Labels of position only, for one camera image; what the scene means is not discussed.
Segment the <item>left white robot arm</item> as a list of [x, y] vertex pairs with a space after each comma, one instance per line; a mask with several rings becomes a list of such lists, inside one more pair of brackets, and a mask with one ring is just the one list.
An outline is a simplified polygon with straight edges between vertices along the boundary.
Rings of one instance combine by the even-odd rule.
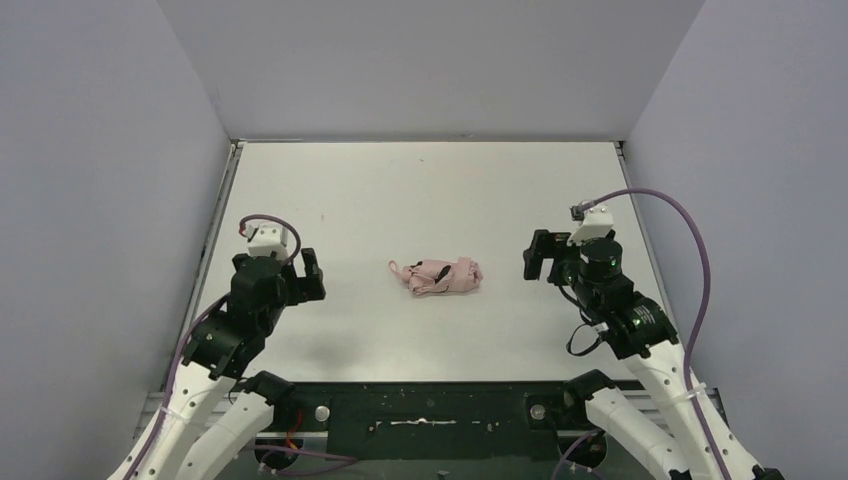
[[292, 384], [267, 371], [244, 374], [286, 308], [326, 297], [315, 251], [297, 254], [302, 273], [282, 247], [233, 257], [228, 292], [181, 339], [161, 403], [112, 478], [208, 478], [270, 424]]

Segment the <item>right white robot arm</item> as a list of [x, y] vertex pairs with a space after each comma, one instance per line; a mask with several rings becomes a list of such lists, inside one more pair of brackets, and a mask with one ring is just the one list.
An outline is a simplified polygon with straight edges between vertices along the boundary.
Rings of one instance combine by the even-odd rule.
[[623, 248], [613, 234], [576, 244], [573, 234], [534, 232], [523, 252], [523, 276], [570, 288], [570, 300], [642, 385], [666, 426], [637, 409], [599, 370], [566, 385], [583, 421], [612, 437], [656, 479], [780, 479], [741, 444], [710, 400], [706, 386], [685, 367], [678, 332], [657, 302], [638, 292], [622, 271]]

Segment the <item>pink and black folding umbrella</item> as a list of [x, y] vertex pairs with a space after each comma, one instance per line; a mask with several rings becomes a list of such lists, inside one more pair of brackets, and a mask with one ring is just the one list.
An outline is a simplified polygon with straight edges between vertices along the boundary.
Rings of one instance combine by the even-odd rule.
[[388, 268], [414, 296], [465, 294], [477, 289], [483, 280], [479, 264], [469, 257], [454, 262], [425, 259], [411, 265], [391, 260]]

